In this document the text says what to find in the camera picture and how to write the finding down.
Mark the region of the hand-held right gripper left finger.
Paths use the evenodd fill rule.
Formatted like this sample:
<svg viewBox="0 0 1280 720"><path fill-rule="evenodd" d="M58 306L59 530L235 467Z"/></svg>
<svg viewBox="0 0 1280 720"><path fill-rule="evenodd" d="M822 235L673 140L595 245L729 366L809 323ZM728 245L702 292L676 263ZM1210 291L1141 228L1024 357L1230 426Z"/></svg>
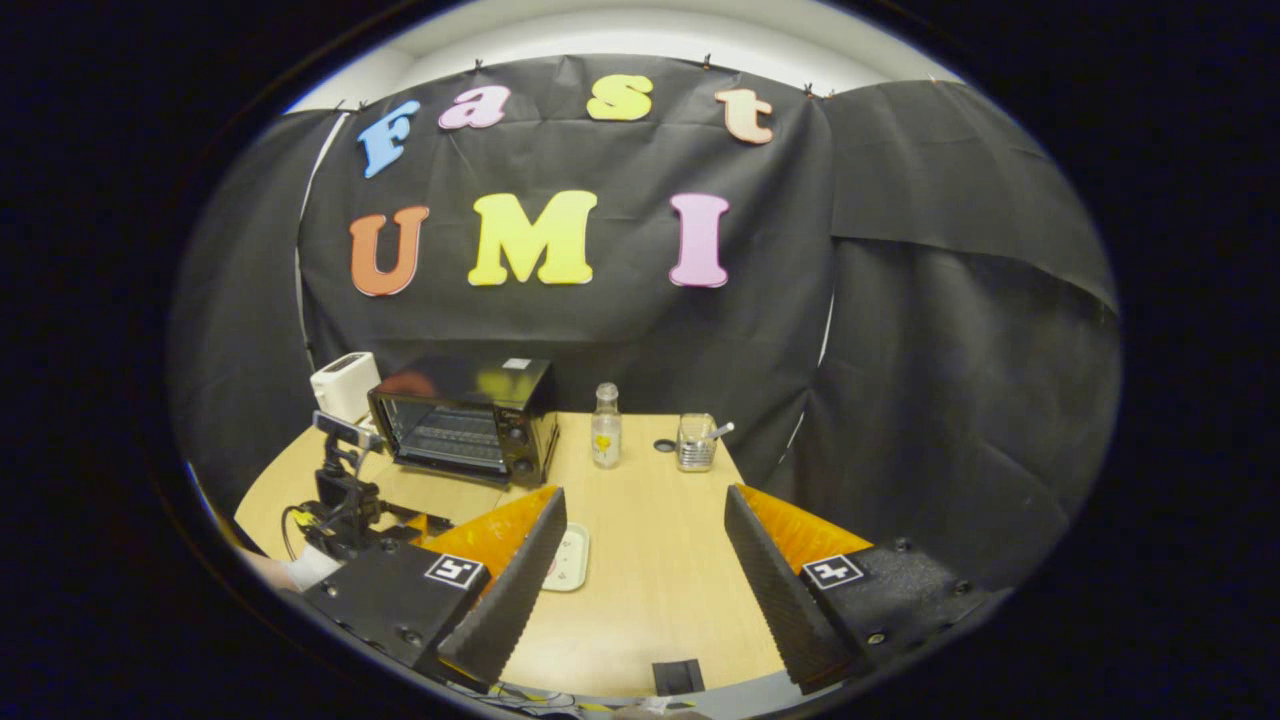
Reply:
<svg viewBox="0 0 1280 720"><path fill-rule="evenodd" d="M564 492L544 486L422 544L380 539L302 596L399 665L488 691L524 634L566 529Z"/></svg>

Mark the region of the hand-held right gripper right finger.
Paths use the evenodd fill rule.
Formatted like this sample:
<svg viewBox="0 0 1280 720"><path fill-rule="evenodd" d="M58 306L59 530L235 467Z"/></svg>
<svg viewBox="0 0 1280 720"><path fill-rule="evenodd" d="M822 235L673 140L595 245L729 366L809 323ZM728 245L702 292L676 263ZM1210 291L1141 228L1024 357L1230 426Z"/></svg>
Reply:
<svg viewBox="0 0 1280 720"><path fill-rule="evenodd" d="M804 694L900 667L995 602L910 539L873 544L745 484L727 489L724 530Z"/></svg>

